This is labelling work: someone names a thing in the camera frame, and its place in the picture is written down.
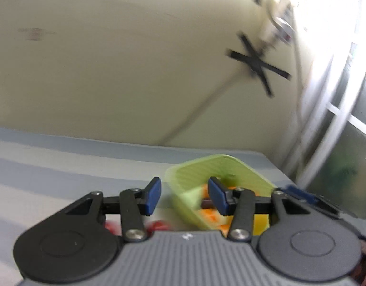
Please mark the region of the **large yellow grapefruit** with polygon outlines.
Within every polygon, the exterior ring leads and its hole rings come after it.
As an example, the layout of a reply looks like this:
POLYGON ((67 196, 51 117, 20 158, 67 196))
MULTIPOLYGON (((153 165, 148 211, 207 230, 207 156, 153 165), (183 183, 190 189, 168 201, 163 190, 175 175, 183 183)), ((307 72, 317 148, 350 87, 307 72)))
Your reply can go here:
POLYGON ((253 221, 253 235, 260 236, 268 228, 269 228, 269 215, 255 214, 253 221))

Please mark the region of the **orange mandarin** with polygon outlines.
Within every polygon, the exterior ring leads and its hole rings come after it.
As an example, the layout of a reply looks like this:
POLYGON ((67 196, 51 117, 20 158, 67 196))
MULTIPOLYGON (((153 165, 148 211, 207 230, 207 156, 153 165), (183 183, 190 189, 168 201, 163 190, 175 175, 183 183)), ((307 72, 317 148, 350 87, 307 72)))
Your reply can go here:
POLYGON ((232 220, 231 216, 222 216, 216 209, 200 209, 198 213, 211 227, 229 225, 232 220))
POLYGON ((201 192, 202 199, 209 199, 209 193, 208 193, 208 187, 207 185, 202 186, 202 192, 201 192))

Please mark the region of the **green tomato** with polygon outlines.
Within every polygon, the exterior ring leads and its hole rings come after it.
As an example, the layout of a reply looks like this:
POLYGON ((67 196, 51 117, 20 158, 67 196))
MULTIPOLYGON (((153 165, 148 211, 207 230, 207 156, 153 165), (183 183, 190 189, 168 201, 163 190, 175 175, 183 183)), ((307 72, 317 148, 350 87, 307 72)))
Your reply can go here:
POLYGON ((230 187, 236 187, 239 184, 238 177, 234 174, 224 174, 220 181, 223 185, 225 185, 227 188, 230 187))

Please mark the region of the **red cherry tomato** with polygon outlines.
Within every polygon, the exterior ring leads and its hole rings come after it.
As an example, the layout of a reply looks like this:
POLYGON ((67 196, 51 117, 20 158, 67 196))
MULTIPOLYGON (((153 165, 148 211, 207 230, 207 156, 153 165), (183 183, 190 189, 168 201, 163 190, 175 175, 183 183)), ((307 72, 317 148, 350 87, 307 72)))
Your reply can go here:
POLYGON ((121 236, 121 225, 119 222, 108 220, 105 223, 105 228, 115 236, 121 236))

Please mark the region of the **green plastic basket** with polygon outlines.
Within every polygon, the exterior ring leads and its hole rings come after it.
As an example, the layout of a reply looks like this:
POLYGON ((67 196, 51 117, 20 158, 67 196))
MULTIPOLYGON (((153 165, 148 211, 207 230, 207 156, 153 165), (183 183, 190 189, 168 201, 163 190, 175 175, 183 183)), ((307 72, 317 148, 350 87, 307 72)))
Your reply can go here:
POLYGON ((250 189, 257 196, 268 197, 276 188, 244 162, 225 154, 202 157, 175 165, 166 171, 165 181, 173 193, 173 207, 186 223, 201 230, 221 230, 223 235, 227 235, 231 223, 211 227, 198 213, 204 200, 201 196, 202 186, 207 184, 211 176, 220 179, 224 174, 236 175, 239 180, 236 187, 250 189))

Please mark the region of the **striped bed sheet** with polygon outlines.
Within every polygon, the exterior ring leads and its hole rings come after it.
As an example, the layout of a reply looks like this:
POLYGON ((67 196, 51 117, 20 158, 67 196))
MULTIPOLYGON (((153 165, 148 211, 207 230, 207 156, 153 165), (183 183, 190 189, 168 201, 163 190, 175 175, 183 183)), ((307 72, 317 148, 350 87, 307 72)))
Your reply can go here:
POLYGON ((21 280, 12 247, 27 228, 92 190, 117 195, 163 177, 172 165, 214 153, 0 128, 0 285, 21 280))

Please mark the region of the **black tape cross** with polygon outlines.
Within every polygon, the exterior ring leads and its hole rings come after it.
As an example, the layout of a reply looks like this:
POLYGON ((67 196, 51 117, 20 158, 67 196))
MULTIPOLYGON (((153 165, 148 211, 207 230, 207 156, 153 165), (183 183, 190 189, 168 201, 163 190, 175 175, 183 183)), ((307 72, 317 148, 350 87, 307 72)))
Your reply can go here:
POLYGON ((270 65, 270 64, 262 61, 262 59, 258 55, 257 51, 255 50, 255 48, 253 47, 252 43, 249 41, 249 39, 245 35, 245 33, 239 32, 237 35, 238 35, 240 41, 242 42, 246 52, 249 53, 249 56, 247 56, 246 54, 236 52, 231 49, 227 50, 226 56, 230 57, 231 59, 234 59, 238 62, 246 64, 258 76, 258 78, 262 82, 262 85, 264 86, 266 94, 269 97, 274 97, 274 93, 271 90, 271 87, 270 87, 269 81, 267 80, 267 76, 266 76, 266 73, 264 72, 264 69, 270 70, 273 73, 278 74, 279 76, 281 76, 282 78, 287 79, 287 80, 290 80, 291 75, 282 69, 279 69, 273 65, 270 65))

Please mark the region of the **white power strip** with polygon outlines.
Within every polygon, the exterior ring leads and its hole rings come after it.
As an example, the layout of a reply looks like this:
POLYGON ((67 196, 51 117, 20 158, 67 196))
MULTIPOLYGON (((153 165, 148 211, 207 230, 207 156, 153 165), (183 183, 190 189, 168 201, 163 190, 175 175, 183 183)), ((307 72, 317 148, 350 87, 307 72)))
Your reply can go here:
POLYGON ((293 19, 291 0, 266 0, 265 6, 267 21, 258 36, 261 42, 260 54, 264 54, 269 48, 275 48, 280 41, 290 44, 295 34, 291 22, 293 19))

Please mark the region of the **window frame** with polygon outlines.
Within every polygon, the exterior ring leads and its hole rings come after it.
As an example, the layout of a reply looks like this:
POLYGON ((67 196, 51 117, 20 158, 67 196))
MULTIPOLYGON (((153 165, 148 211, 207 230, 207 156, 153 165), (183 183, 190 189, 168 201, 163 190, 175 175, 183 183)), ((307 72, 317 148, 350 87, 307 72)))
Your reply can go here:
POLYGON ((348 41, 324 66, 314 66, 274 161, 286 175, 298 170, 296 184, 307 188, 342 134, 366 76, 366 42, 348 41), (310 160, 304 157, 328 113, 333 119, 310 160))

